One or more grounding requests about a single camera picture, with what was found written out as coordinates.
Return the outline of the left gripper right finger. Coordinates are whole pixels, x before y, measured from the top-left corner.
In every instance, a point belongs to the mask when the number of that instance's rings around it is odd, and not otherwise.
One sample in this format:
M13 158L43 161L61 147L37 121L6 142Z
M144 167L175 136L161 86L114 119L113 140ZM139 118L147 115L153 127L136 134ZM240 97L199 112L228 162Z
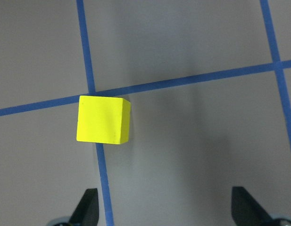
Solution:
M232 188L231 216L236 226L276 225L276 220L242 186Z

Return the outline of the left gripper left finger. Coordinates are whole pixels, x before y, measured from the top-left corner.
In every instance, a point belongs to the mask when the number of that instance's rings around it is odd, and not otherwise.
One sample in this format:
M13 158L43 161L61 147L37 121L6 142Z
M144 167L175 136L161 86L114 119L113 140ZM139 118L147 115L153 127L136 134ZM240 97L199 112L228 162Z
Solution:
M97 226L99 222L99 198L97 188L86 189L67 226Z

